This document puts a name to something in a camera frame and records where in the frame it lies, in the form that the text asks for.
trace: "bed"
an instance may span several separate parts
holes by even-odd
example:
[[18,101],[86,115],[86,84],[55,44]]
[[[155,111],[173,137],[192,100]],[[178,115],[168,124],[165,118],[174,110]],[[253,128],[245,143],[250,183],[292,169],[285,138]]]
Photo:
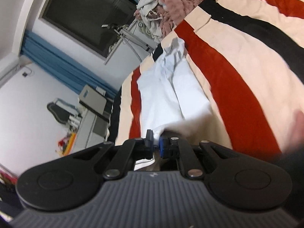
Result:
[[263,160],[284,152],[293,114],[304,111],[304,0],[203,0],[124,81],[108,140],[145,137],[137,80],[176,37],[212,109],[192,143]]

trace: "metal screw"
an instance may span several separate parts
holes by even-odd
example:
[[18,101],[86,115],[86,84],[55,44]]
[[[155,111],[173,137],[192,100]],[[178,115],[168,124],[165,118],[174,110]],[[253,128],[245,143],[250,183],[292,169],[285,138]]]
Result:
[[199,169],[191,169],[188,171],[189,177],[200,177],[203,175],[203,172]]
[[120,175],[120,171],[118,169],[110,169],[105,172],[107,177],[118,177]]

